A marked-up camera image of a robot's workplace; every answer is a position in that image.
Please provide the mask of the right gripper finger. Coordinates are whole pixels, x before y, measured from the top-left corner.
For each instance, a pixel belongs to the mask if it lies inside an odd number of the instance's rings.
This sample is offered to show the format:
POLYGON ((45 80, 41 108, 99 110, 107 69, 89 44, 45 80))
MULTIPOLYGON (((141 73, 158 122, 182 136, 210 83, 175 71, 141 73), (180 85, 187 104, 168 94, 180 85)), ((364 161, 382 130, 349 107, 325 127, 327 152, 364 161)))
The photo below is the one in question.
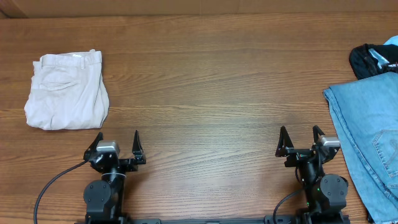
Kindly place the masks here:
POLYGON ((319 126, 314 125, 313 128, 313 140, 314 143, 318 144, 320 142, 320 138, 325 135, 325 133, 319 128, 319 126))
POLYGON ((286 157, 286 156, 292 154, 293 150, 294 150, 294 145, 291 141, 291 138, 290 138, 285 126, 282 126, 280 128, 279 142, 277 145, 275 156, 276 157, 286 157))

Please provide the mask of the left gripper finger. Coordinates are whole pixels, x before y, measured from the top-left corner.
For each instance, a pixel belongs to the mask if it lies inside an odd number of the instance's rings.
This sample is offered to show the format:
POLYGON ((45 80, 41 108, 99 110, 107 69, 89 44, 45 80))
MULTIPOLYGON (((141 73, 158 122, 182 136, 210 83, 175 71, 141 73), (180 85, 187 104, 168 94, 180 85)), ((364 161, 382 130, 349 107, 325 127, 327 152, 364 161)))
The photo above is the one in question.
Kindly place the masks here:
POLYGON ((83 155, 83 160, 84 161, 89 161, 92 156, 94 156, 97 152, 96 147, 100 141, 103 140, 103 133, 99 132, 97 136, 95 137, 94 141, 90 144, 88 149, 84 152, 83 155))
POLYGON ((134 140, 132 145, 132 153, 134 154, 135 159, 145 159, 146 156, 144 154, 143 148, 141 146, 141 142, 139 139, 139 132, 138 130, 134 133, 134 140))

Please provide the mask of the light blue denim jeans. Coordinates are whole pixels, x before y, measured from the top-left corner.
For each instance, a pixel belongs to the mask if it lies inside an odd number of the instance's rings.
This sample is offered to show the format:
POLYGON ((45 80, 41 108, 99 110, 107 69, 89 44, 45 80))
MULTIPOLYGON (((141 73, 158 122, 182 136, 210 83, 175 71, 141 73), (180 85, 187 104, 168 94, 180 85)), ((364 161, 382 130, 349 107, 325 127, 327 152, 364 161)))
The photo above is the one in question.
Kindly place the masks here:
POLYGON ((354 186, 374 223, 397 223, 397 74, 324 90, 354 186))

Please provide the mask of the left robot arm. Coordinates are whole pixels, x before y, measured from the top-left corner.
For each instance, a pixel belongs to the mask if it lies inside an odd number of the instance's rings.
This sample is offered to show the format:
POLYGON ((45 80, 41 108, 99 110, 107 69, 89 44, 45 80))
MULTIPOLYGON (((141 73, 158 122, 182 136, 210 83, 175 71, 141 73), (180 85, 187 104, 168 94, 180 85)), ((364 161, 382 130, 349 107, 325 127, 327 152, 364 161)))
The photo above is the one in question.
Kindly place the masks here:
POLYGON ((146 163, 137 131, 132 145, 133 157, 121 159, 119 153, 118 143, 105 141, 103 133, 98 133, 84 153, 83 159, 101 174, 100 180, 89 183, 83 192, 85 223, 131 223, 129 215, 123 212, 126 174, 146 163))

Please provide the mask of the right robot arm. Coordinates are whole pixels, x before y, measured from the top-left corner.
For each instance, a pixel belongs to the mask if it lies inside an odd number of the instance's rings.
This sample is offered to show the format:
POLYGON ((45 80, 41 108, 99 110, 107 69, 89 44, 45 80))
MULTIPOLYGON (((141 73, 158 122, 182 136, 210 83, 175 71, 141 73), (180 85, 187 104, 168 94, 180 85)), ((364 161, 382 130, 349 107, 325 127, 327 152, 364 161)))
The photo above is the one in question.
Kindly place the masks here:
POLYGON ((285 126, 280 128, 275 155, 284 157, 286 167, 295 169, 295 177, 301 188, 284 197, 272 213, 272 223, 349 223, 349 216, 342 213, 346 207, 348 181, 336 174, 326 174, 323 164, 331 161, 340 150, 336 136, 327 136, 314 126, 313 143, 308 149, 297 149, 285 126), (300 208, 287 218, 278 218, 279 207, 288 199, 305 194, 307 206, 300 208))

